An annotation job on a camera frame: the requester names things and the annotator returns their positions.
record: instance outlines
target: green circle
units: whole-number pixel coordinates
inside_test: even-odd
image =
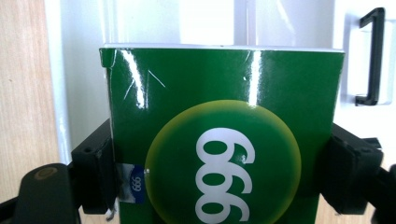
[[[224,140],[207,141],[203,149],[209,159],[202,160],[197,141],[208,131],[220,137],[234,133],[224,136],[232,141],[233,151]],[[254,148],[253,161],[241,136]],[[229,152],[230,158],[214,159]],[[205,175],[197,174],[200,169]],[[300,150],[289,127],[268,109],[235,100],[208,102],[181,112],[158,132],[146,159],[148,197],[166,223],[202,223],[196,206],[209,214],[205,217],[212,214],[226,223],[247,214],[248,223],[273,223],[292,202],[300,175]],[[204,192],[198,187],[203,183]]]

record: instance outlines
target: green box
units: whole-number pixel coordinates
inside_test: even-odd
[[[314,223],[344,53],[100,49],[121,223]]]

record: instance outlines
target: door handle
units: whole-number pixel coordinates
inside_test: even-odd
[[[356,96],[355,105],[376,105],[379,98],[379,85],[381,81],[382,45],[384,42],[385,9],[377,7],[361,18],[360,28],[373,23],[369,86],[366,96]]]

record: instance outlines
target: black bracket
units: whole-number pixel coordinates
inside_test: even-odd
[[[362,215],[371,203],[373,223],[396,223],[396,165],[387,172],[382,159],[381,150],[334,124],[321,194],[339,214]]]
[[[69,165],[48,164],[23,177],[19,196],[0,203],[0,223],[80,223],[113,210],[119,190],[107,120],[72,151]]]
[[[368,92],[366,96],[356,96],[355,105],[376,105],[379,99],[385,9],[382,7],[375,8],[373,11],[361,18],[360,28],[366,26],[370,22],[373,24],[373,31],[370,53]]]

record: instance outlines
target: blue label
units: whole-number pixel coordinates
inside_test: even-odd
[[[145,171],[143,166],[135,165],[129,177],[129,186],[134,197],[134,203],[145,201]]]

